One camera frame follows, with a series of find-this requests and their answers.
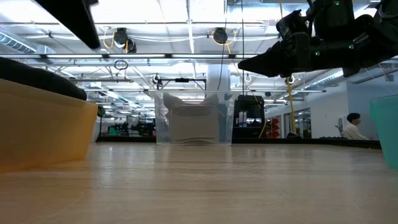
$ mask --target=white shirt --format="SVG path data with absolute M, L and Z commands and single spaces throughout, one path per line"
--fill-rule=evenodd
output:
M 358 127 L 351 123 L 347 124 L 347 126 L 343 130 L 343 137 L 356 140 L 368 140 L 367 137 L 359 133 Z

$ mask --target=robotic arm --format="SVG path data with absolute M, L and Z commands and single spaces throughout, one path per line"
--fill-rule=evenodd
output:
M 294 11 L 277 23 L 281 41 L 267 52 L 243 60 L 238 67 L 282 78 L 295 72 L 343 68 L 344 77 L 349 77 L 398 55 L 398 1 L 382 0 L 374 17 L 357 19 L 352 0 L 308 3 L 305 17 Z

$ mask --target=table surface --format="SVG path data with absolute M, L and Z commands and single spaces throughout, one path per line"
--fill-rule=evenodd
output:
M 1 223 L 398 223 L 382 151 L 92 144 L 85 161 L 0 174 Z

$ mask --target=black hair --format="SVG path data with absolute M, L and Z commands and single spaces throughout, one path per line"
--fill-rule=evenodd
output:
M 361 115 L 359 113 L 350 113 L 347 116 L 347 121 L 349 121 L 351 123 L 351 122 L 353 122 L 353 120 L 359 119 L 359 118 L 361 118 Z

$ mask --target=yellow container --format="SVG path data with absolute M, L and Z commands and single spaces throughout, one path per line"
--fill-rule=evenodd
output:
M 0 173 L 85 158 L 96 104 L 5 80 L 0 101 Z

